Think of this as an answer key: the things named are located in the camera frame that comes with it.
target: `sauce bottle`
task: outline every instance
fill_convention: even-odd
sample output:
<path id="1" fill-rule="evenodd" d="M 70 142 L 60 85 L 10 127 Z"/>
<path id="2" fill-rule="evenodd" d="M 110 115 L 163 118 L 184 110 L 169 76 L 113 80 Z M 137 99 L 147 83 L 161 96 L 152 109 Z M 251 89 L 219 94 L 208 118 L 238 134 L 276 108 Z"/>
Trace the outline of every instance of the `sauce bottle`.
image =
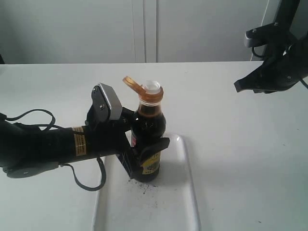
<path id="1" fill-rule="evenodd" d="M 162 113 L 160 102 L 164 91 L 156 81 L 147 81 L 144 85 L 138 85 L 130 77 L 123 81 L 139 95 L 139 107 L 134 113 L 134 122 L 131 126 L 131 145 L 135 146 L 139 141 L 144 144 L 151 143 L 161 138 L 166 130 L 166 119 Z M 140 182 L 149 182 L 159 173 L 160 152 L 151 156 L 142 165 L 135 179 Z"/>

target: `robotic arm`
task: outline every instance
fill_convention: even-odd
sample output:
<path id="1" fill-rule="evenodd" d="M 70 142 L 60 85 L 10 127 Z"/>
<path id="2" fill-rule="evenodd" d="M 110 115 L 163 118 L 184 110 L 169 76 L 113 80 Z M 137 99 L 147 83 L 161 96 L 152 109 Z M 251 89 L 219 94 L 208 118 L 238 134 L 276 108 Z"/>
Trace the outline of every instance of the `robotic arm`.
<path id="1" fill-rule="evenodd" d="M 299 81 L 308 88 L 303 81 L 308 76 L 308 35 L 296 40 L 288 29 L 273 23 L 247 31 L 244 43 L 252 48 L 255 56 L 265 61 L 234 83 L 237 92 L 273 93 L 288 90 Z M 254 48 L 265 44 L 272 53 L 269 56 L 257 55 Z"/>
<path id="2" fill-rule="evenodd" d="M 16 118 L 0 114 L 0 167 L 10 178 L 25 178 L 44 171 L 69 166 L 76 183 L 88 191 L 103 187 L 106 172 L 101 157 L 115 154 L 130 178 L 142 172 L 141 165 L 155 153 L 169 145 L 169 138 L 160 138 L 151 144 L 139 142 L 131 147 L 125 132 L 130 130 L 133 111 L 122 107 L 112 87 L 99 83 L 92 90 L 92 106 L 85 126 L 62 128 L 55 125 L 52 113 L 34 109 Z M 50 124 L 11 124 L 33 111 L 52 116 Z M 102 173 L 101 184 L 95 188 L 82 185 L 69 164 L 96 158 Z"/>

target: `white plate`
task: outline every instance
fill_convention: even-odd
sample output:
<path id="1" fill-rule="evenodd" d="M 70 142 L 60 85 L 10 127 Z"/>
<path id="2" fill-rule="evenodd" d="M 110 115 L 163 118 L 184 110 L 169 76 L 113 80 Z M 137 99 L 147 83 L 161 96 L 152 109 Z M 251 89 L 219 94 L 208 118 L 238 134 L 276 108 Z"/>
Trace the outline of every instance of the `white plate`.
<path id="1" fill-rule="evenodd" d="M 150 183 L 130 180 L 117 157 L 105 158 L 107 181 L 97 196 L 94 231 L 200 230 L 184 140 L 176 134 L 164 136 L 170 145 Z"/>

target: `white table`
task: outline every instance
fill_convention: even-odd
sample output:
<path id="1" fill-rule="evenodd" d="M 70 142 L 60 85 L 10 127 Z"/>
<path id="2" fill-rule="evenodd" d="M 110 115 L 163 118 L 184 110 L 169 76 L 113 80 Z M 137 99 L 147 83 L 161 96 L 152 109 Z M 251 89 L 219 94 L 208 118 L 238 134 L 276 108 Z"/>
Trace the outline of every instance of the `white table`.
<path id="1" fill-rule="evenodd" d="M 64 127 L 82 125 L 98 82 L 135 109 L 123 82 L 159 81 L 167 131 L 187 143 L 204 231 L 308 229 L 308 91 L 237 93 L 233 83 L 260 62 L 0 65 L 0 112 L 54 113 Z M 35 113 L 24 123 L 46 123 Z M 95 161 L 75 163 L 80 180 L 99 181 Z M 28 179 L 0 174 L 2 230 L 91 230 L 95 192 L 80 189 L 67 167 Z"/>

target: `cabinet door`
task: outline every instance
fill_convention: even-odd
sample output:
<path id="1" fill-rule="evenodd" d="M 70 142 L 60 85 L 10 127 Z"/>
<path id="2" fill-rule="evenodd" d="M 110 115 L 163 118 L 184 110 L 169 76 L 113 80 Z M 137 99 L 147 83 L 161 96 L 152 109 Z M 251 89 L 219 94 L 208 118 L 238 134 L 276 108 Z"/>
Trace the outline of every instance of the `cabinet door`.
<path id="1" fill-rule="evenodd" d="M 1 0 L 6 63 L 144 62 L 140 0 Z"/>
<path id="2" fill-rule="evenodd" d="M 158 62 L 248 61 L 245 31 L 272 23 L 279 2 L 157 0 L 157 47 L 152 52 Z"/>

